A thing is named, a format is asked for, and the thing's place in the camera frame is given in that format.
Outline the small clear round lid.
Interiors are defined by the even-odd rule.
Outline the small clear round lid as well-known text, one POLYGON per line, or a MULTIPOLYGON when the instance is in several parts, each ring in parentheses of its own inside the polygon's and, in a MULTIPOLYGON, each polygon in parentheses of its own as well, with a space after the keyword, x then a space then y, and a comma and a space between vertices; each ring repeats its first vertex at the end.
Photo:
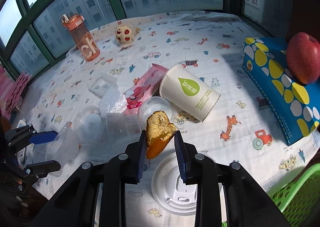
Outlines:
POLYGON ((142 129, 146 127, 146 121, 155 111, 163 111, 170 122, 175 120, 175 107, 163 97, 151 97, 145 100, 138 109, 138 119, 142 129))

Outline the white paper cup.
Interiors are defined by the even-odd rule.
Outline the white paper cup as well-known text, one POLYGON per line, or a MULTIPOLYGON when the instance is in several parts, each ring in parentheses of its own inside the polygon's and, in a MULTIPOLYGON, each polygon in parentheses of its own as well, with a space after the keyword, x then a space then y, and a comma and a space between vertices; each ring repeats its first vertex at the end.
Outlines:
POLYGON ((166 72, 159 94, 200 122, 205 121, 220 98, 217 91, 181 65, 166 72))

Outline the orange water bottle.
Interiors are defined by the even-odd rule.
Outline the orange water bottle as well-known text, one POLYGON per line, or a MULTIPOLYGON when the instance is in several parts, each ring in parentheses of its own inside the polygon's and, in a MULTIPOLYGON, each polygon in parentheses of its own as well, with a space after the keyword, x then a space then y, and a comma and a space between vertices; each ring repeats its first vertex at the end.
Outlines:
POLYGON ((68 17, 63 14, 61 21, 63 26, 69 30, 85 61, 92 61, 99 56, 100 49, 87 29, 83 16, 75 14, 68 17))

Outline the red apple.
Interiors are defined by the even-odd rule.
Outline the red apple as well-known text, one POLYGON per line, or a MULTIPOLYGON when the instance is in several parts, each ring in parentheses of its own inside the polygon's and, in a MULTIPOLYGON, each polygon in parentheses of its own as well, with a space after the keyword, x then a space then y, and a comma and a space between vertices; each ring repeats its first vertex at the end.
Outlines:
POLYGON ((297 33, 287 46, 286 62, 301 83, 315 83, 319 78, 319 42, 307 33, 297 33))

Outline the small clear plastic tray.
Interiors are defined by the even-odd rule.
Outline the small clear plastic tray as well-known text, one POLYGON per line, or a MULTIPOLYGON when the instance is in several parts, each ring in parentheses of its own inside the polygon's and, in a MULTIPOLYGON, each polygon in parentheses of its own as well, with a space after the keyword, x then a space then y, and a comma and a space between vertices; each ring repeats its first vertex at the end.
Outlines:
POLYGON ((117 87, 117 78, 106 73, 98 73, 87 85, 99 98, 102 98, 111 86, 117 87))

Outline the orange peel piece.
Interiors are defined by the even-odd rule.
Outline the orange peel piece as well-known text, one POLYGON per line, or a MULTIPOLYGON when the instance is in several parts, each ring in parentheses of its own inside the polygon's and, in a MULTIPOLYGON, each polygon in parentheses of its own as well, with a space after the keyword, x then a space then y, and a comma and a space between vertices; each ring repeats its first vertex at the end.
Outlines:
POLYGON ((146 158, 156 158, 168 145, 177 131, 164 111, 155 111, 146 121, 146 158))

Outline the green plastic basket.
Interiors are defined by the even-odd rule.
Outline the green plastic basket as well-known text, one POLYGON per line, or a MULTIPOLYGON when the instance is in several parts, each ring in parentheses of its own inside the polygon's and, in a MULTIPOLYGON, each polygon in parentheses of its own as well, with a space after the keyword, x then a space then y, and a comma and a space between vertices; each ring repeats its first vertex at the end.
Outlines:
POLYGON ((272 197, 290 226, 307 226, 319 216, 319 164, 308 168, 272 197))

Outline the pink snack wrapper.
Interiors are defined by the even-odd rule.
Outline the pink snack wrapper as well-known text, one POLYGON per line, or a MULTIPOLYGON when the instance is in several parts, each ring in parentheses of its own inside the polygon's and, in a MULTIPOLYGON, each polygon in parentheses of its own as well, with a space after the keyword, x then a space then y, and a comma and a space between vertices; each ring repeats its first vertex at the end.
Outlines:
POLYGON ((152 64, 152 67, 137 81, 137 83, 124 92, 127 101, 125 115, 132 115, 138 112, 140 106, 159 88, 159 85, 168 71, 167 68, 152 64))

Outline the white styrofoam block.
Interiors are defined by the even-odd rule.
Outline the white styrofoam block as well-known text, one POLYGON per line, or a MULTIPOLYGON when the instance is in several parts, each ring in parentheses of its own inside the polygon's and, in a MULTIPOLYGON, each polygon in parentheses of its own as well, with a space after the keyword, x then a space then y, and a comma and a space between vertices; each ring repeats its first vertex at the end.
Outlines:
POLYGON ((123 93, 110 87, 98 103, 98 109, 102 117, 108 113, 123 113, 127 108, 127 100, 123 93))

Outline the white plastic cup lid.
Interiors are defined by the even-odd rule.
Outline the white plastic cup lid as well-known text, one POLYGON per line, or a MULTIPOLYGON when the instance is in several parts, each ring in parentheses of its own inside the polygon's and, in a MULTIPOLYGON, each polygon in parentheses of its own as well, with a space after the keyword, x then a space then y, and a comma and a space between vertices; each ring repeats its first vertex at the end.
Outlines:
POLYGON ((155 169, 151 190, 164 210, 180 216, 196 213, 197 185, 183 183, 175 153, 165 157, 155 169))

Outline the blue yellow tissue box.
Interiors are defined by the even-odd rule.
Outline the blue yellow tissue box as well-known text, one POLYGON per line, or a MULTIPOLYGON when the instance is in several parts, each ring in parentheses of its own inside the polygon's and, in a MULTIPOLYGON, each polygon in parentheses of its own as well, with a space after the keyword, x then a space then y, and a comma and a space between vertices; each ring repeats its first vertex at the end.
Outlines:
POLYGON ((286 63, 282 38, 245 38, 243 69, 266 98, 287 145, 319 127, 319 82, 302 85, 286 63))

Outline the clear rectangular plastic tray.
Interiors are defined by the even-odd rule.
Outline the clear rectangular plastic tray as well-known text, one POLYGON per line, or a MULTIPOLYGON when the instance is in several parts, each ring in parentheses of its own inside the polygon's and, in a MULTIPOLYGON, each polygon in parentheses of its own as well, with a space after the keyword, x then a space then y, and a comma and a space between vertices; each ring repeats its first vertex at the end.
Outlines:
POLYGON ((79 153, 79 136, 71 126, 72 123, 68 121, 47 147, 44 161, 54 160, 61 166, 58 171, 50 172, 54 177, 60 177, 63 167, 79 153))

